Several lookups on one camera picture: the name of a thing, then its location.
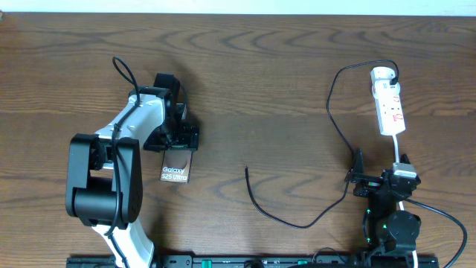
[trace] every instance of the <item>power cord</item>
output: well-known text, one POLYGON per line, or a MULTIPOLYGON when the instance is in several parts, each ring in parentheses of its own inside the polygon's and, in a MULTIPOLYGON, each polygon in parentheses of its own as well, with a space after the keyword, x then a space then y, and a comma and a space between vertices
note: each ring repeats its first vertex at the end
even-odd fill
POLYGON ((456 252, 456 254, 453 256, 453 258, 444 266, 444 268, 449 268, 451 265, 453 265, 456 260, 460 257, 461 253, 463 253, 463 250, 464 248, 466 247, 466 242, 468 241, 468 232, 466 231, 466 228, 464 227, 464 225, 455 217, 451 216, 450 214, 444 212, 444 211, 441 211, 439 209, 436 209, 436 208, 433 208, 429 205, 425 205, 421 202, 418 202, 418 201, 414 201, 414 200, 411 200, 411 199, 408 199, 407 197, 404 197, 402 196, 401 194, 395 192, 395 190, 392 189, 392 186, 390 184, 390 181, 387 180, 386 181, 387 183, 387 186, 388 188, 390 189, 390 192, 395 196, 395 197, 398 197, 404 201, 407 201, 409 202, 410 204, 414 204, 414 205, 418 205, 419 207, 421 208, 426 208, 428 209, 429 211, 432 211, 434 213, 437 213, 437 214, 440 214, 442 216, 445 216, 447 217, 448 219, 452 220, 454 223, 456 223, 460 228, 461 228, 461 231, 463 232, 463 242, 461 242, 461 245, 460 245, 460 248, 458 249, 458 251, 456 252))
MULTIPOLYGON (((369 65, 369 64, 375 64, 375 63, 392 63, 395 65, 395 69, 396 69, 396 74, 395 74, 395 78, 393 78, 391 81, 390 81, 390 84, 391 85, 395 85, 397 82, 398 82, 398 78, 399 78, 399 67, 397 66, 397 64, 392 61, 392 60, 374 60, 374 61, 370 61, 370 62, 366 62, 366 63, 358 63, 358 64, 354 64, 354 65, 351 65, 351 66, 346 66, 346 67, 343 67, 341 70, 339 70, 337 72, 337 74, 335 75, 334 77, 334 80, 332 82, 332 85, 330 86, 330 91, 329 91, 329 96, 327 97, 327 103, 326 103, 326 109, 327 109, 327 114, 332 122, 332 124, 334 125, 335 129, 337 130, 338 134, 340 135, 340 137, 342 138, 342 140, 344 141, 344 143, 347 145, 347 147, 349 148, 349 151, 350 151, 350 154, 352 156, 352 159, 354 159, 354 150, 352 149, 352 146, 350 146, 350 143, 348 142, 348 140, 344 137, 344 134, 342 134, 342 132, 339 130, 339 128, 337 127, 337 124, 335 123, 334 121, 334 118, 332 117, 331 113, 330 113, 330 110, 329 110, 329 102, 330 102, 330 97, 332 96, 332 91, 334 90, 334 85, 335 85, 335 82, 337 80, 337 77, 339 76, 339 74, 343 71, 343 70, 347 70, 349 68, 355 68, 355 67, 360 67, 360 66, 365 66, 365 65, 369 65)), ((347 189, 349 188, 349 183, 350 181, 348 181, 345 185, 345 189, 344 189, 344 194, 342 195, 342 197, 337 200, 336 202, 334 202, 332 205, 330 205, 329 207, 327 207, 326 209, 324 209, 324 211, 322 211, 322 213, 319 214, 318 217, 316 217, 310 224, 308 225, 305 225, 305 226, 299 226, 299 225, 295 225, 295 224, 292 224, 292 223, 288 223, 286 222, 285 220, 281 220, 280 218, 278 217, 275 217, 273 215, 271 215, 270 213, 266 212, 264 209, 262 209, 260 207, 260 205, 258 205, 257 201, 255 200, 254 198, 254 195, 253 195, 253 191, 251 190, 251 184, 250 184, 250 179, 249 179, 249 175, 248 175, 248 167, 246 167, 245 169, 245 178, 246 178, 246 186, 248 188, 248 195, 250 196, 250 199, 251 199, 251 202, 253 203, 254 207, 263 215, 267 216, 268 218, 272 219, 272 220, 275 220, 279 223, 282 223, 286 226, 289 226, 289 227, 292 227, 292 228, 297 228, 297 229, 307 229, 311 226, 313 226, 318 220, 320 220, 329 210, 331 210, 332 208, 334 208, 336 205, 338 205, 342 200, 344 200, 346 194, 347 194, 347 189)))

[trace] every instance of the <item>wooden table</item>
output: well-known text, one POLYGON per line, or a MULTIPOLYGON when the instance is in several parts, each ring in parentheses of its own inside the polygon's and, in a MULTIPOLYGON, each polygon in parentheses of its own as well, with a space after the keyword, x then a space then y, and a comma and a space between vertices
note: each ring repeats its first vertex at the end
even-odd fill
MULTIPOLYGON (((93 133, 126 104, 131 86, 172 72, 201 127, 189 185, 158 180, 161 154, 142 154, 140 219, 157 244, 203 254, 312 254, 365 246, 366 200, 350 194, 318 224, 291 229, 258 202, 309 223, 344 190, 350 155, 327 117, 335 73, 390 58, 400 67, 407 130, 399 135, 422 178, 414 199, 468 229, 458 267, 476 261, 476 19, 379 16, 208 16, 6 13, 0 22, 0 266, 63 267, 70 255, 107 255, 104 241, 65 211, 69 141, 93 133)), ((345 71, 331 110, 367 172, 391 167, 379 135, 372 66, 345 71)), ((451 221, 422 218, 418 252, 445 264, 461 242, 451 221)))

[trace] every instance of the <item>small robot arm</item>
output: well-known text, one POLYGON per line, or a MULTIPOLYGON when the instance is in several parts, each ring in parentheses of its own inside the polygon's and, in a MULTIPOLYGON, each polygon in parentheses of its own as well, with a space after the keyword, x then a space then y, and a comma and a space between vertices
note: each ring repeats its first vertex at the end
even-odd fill
POLYGON ((141 148, 155 152, 198 149, 199 128, 183 121, 187 104, 177 103, 180 89, 172 74, 157 74, 153 86, 129 93, 126 107, 111 123, 95 134, 76 134, 71 140, 66 211, 104 238, 118 267, 148 268, 154 255, 154 245, 138 219, 143 195, 141 148), (112 179, 90 172, 115 167, 112 179), (120 175, 120 194, 116 175, 120 175), (112 232, 106 235, 111 226, 112 232))

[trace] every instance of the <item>power strip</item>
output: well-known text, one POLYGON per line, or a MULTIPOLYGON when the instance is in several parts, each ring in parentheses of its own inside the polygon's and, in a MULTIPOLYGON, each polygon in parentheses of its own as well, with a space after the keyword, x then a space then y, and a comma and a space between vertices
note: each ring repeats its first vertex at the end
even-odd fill
POLYGON ((370 72, 372 94, 375 98, 380 134, 396 135, 405 130, 402 103, 400 102, 400 84, 390 84, 395 71, 388 67, 375 67, 370 72))

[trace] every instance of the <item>black cable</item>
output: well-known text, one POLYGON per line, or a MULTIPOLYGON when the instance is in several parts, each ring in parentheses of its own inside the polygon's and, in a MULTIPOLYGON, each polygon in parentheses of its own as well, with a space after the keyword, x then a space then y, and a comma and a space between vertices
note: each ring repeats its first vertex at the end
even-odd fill
MULTIPOLYGON (((395 69, 396 69, 396 75, 395 75, 395 78, 392 79, 392 81, 390 82, 391 85, 394 85, 398 82, 398 77, 399 77, 399 67, 396 65, 396 63, 392 60, 374 60, 374 61, 370 61, 370 62, 366 62, 366 63, 359 63, 359 64, 354 64, 354 65, 351 65, 351 66, 346 66, 346 67, 343 67, 341 70, 339 70, 337 72, 337 74, 335 75, 334 77, 334 81, 332 82, 332 85, 330 86, 330 91, 329 91, 329 97, 327 97, 327 103, 326 103, 326 108, 327 108, 327 114, 332 122, 332 124, 334 125, 335 129, 337 130, 337 132, 339 133, 340 137, 342 138, 342 140, 344 141, 344 143, 347 145, 347 147, 349 148, 349 151, 350 151, 350 154, 352 155, 352 159, 354 159, 354 150, 352 149, 352 146, 350 146, 350 143, 347 141, 347 139, 344 137, 344 134, 342 134, 342 132, 339 130, 339 128, 337 127, 337 124, 335 123, 334 121, 334 118, 332 118, 332 115, 330 113, 330 109, 329 109, 329 102, 330 102, 330 97, 332 95, 332 91, 334 90, 334 85, 335 85, 335 82, 337 80, 337 77, 339 76, 339 74, 343 71, 343 70, 346 70, 346 69, 349 69, 349 68, 355 68, 355 67, 360 67, 360 66, 365 66, 365 65, 369 65, 369 64, 374 64, 374 63, 393 63, 395 65, 395 69)), ((319 214, 319 216, 317 218, 315 218, 310 224, 308 225, 305 225, 305 226, 298 226, 298 225, 295 225, 295 224, 292 224, 292 223, 288 223, 284 220, 281 220, 280 218, 278 217, 275 217, 271 214, 269 214, 268 212, 264 211, 260 205, 258 205, 257 201, 255 200, 254 196, 253 196, 253 192, 251 190, 251 185, 250 185, 250 181, 249 181, 249 175, 248 175, 248 167, 246 167, 245 169, 245 178, 246 178, 246 186, 248 187, 248 194, 250 196, 250 199, 251 199, 251 202, 253 203, 254 207, 263 215, 267 216, 268 218, 272 219, 272 220, 276 220, 277 222, 279 223, 282 223, 286 226, 290 226, 290 227, 293 227, 293 228, 298 228, 298 229, 307 229, 311 226, 313 226, 318 220, 320 220, 330 209, 334 208, 337 204, 339 204, 346 196, 347 194, 347 189, 349 188, 349 183, 350 181, 347 182, 347 184, 345 185, 345 190, 344 190, 344 195, 342 195, 342 197, 337 200, 336 202, 334 202, 332 205, 330 205, 328 208, 326 208, 324 211, 322 211, 321 214, 319 214)))
POLYGON ((347 145, 347 147, 349 148, 351 154, 352 154, 352 159, 354 159, 354 151, 352 149, 352 147, 350 146, 349 142, 345 139, 344 135, 342 134, 342 132, 339 130, 339 128, 337 127, 337 124, 335 123, 334 121, 334 118, 332 117, 332 115, 330 114, 330 110, 329 110, 329 102, 330 102, 330 96, 332 95, 332 91, 334 90, 334 85, 335 85, 335 82, 337 80, 337 77, 339 76, 339 74, 343 71, 343 70, 347 70, 349 68, 355 68, 355 67, 360 67, 360 66, 366 66, 366 65, 369 65, 369 64, 375 64, 375 63, 393 63, 395 65, 395 69, 396 69, 396 74, 395 74, 395 78, 393 78, 391 81, 390 81, 390 84, 391 85, 395 85, 398 81, 399 81, 399 67, 398 65, 392 61, 392 60, 373 60, 373 61, 370 61, 370 62, 366 62, 366 63, 358 63, 358 64, 354 64, 354 65, 351 65, 351 66, 346 66, 346 67, 343 67, 342 69, 340 69, 337 74, 335 75, 334 77, 334 81, 332 82, 332 85, 330 86, 330 91, 329 91, 329 97, 327 97, 327 104, 326 104, 326 109, 327 109, 327 114, 330 118, 330 120, 332 121, 332 124, 334 125, 335 129, 337 130, 337 132, 339 133, 340 137, 342 138, 342 140, 344 141, 344 143, 347 145))
POLYGON ((122 261, 122 264, 123 264, 123 268, 129 268, 129 265, 127 263, 127 258, 124 255, 124 253, 120 250, 120 248, 118 246, 118 242, 116 242, 116 240, 114 239, 114 235, 111 234, 107 238, 110 239, 110 241, 112 243, 112 246, 114 247, 116 252, 119 254, 120 259, 121 259, 120 261, 122 261))
POLYGON ((434 213, 437 213, 437 214, 440 214, 442 216, 445 216, 447 217, 448 219, 452 220, 454 223, 456 223, 460 228, 461 228, 461 231, 463 232, 463 241, 461 242, 461 245, 460 245, 460 248, 458 249, 458 251, 456 252, 456 254, 453 256, 453 258, 444 266, 444 268, 448 268, 450 267, 451 265, 453 265, 456 260, 460 257, 461 253, 463 253, 463 250, 464 248, 466 247, 466 242, 468 241, 468 232, 466 231, 466 228, 464 227, 464 225, 455 217, 451 216, 450 214, 444 212, 444 211, 441 211, 439 209, 436 209, 436 208, 433 208, 429 205, 425 205, 421 202, 418 202, 418 201, 415 201, 415 200, 411 200, 411 199, 408 199, 407 197, 404 197, 402 196, 401 194, 395 192, 395 190, 392 189, 392 186, 390 185, 390 180, 387 179, 386 181, 387 183, 387 186, 388 188, 390 189, 390 192, 395 196, 395 197, 398 197, 404 201, 407 201, 409 202, 410 204, 414 204, 414 205, 418 205, 419 207, 421 208, 426 208, 428 209, 429 211, 432 211, 434 213))
POLYGON ((187 107, 187 110, 188 110, 188 95, 187 95, 187 91, 185 90, 185 87, 183 85, 181 85, 181 90, 184 91, 185 107, 187 107))
POLYGON ((134 86, 134 89, 135 89, 135 94, 137 95, 137 100, 136 100, 136 103, 140 103, 141 102, 141 96, 139 95, 139 86, 137 84, 137 82, 135 81, 135 77, 134 75, 132 74, 131 70, 129 69, 129 67, 127 66, 127 64, 121 60, 120 58, 118 57, 113 57, 112 58, 112 64, 114 65, 114 68, 116 68, 116 70, 119 72, 119 74, 124 77, 124 79, 127 80, 127 82, 131 83, 133 86, 134 86), (122 64, 122 66, 124 66, 124 68, 126 69, 127 73, 129 73, 129 77, 127 77, 118 67, 118 64, 116 63, 116 60, 120 62, 120 64, 122 64))
POLYGON ((370 209, 367 209, 364 213, 364 220, 362 220, 362 229, 364 230, 364 237, 367 242, 370 243, 370 239, 367 235, 367 218, 369 217, 370 209))
POLYGON ((295 224, 292 224, 292 223, 288 223, 284 220, 281 220, 280 218, 278 217, 275 217, 271 214, 269 214, 268 212, 264 211, 260 205, 258 205, 258 203, 256 202, 255 198, 254 198, 254 195, 253 195, 253 191, 251 190, 251 185, 250 185, 250 179, 249 179, 249 175, 248 175, 248 167, 245 168, 245 178, 246 178, 246 186, 248 187, 248 194, 250 196, 250 199, 251 199, 251 202, 253 203, 254 207, 259 211, 261 212, 261 214, 267 216, 268 218, 272 219, 272 220, 276 220, 277 222, 279 223, 282 223, 286 226, 289 226, 289 227, 292 227, 292 228, 297 228, 297 229, 307 229, 311 226, 313 226, 318 220, 320 220, 329 210, 331 210, 332 208, 334 208, 337 204, 339 204, 342 200, 344 200, 346 194, 347 194, 347 188, 349 187, 349 182, 347 182, 347 184, 345 185, 345 190, 344 190, 344 195, 342 195, 342 197, 335 201, 332 205, 330 205, 329 207, 327 207, 326 209, 324 209, 324 211, 322 211, 322 213, 319 214, 318 217, 316 217, 310 224, 308 225, 305 225, 305 226, 299 226, 299 225, 295 225, 295 224))
POLYGON ((317 257, 319 256, 319 253, 321 253, 321 251, 323 251, 323 250, 325 250, 325 249, 330 249, 330 250, 332 250, 332 251, 337 255, 337 257, 339 257, 339 258, 341 259, 341 261, 342 261, 343 263, 346 263, 346 261, 344 261, 344 259, 339 255, 339 252, 336 252, 335 249, 333 249, 333 248, 331 248, 331 247, 328 247, 328 246, 326 246, 326 247, 324 247, 324 248, 322 248, 322 249, 319 249, 319 250, 314 254, 314 256, 312 256, 312 262, 313 262, 313 263, 315 263, 316 261, 318 261, 318 260, 317 260, 317 257))
POLYGON ((109 227, 109 230, 104 234, 104 236, 106 236, 106 237, 109 237, 112 234, 112 232, 114 231, 114 228, 118 224, 118 219, 119 219, 119 216, 120 216, 120 209, 122 207, 122 196, 121 196, 121 192, 120 192, 120 172, 119 172, 119 163, 118 163, 118 152, 117 152, 117 148, 116 148, 116 146, 117 146, 116 136, 118 135, 118 132, 120 131, 120 127, 122 126, 123 122, 141 104, 141 99, 140 99, 141 96, 139 95, 139 89, 138 89, 137 82, 135 81, 134 75, 132 74, 132 72, 129 69, 129 67, 127 66, 127 64, 118 57, 113 57, 112 58, 112 64, 114 65, 116 70, 118 70, 119 74, 122 77, 126 78, 126 80, 129 83, 134 85, 135 94, 136 94, 136 101, 135 101, 134 106, 129 111, 127 111, 126 114, 122 118, 120 118, 119 121, 116 124, 114 124, 114 129, 112 131, 111 149, 112 149, 112 161, 113 161, 113 165, 114 165, 114 173, 115 173, 115 181, 116 181, 116 208, 115 208, 115 212, 114 212, 114 218, 111 222, 111 227, 109 227), (119 69, 118 65, 116 64, 116 60, 119 61, 124 66, 124 68, 127 70, 127 72, 129 73, 129 75, 131 77, 130 79, 119 69))

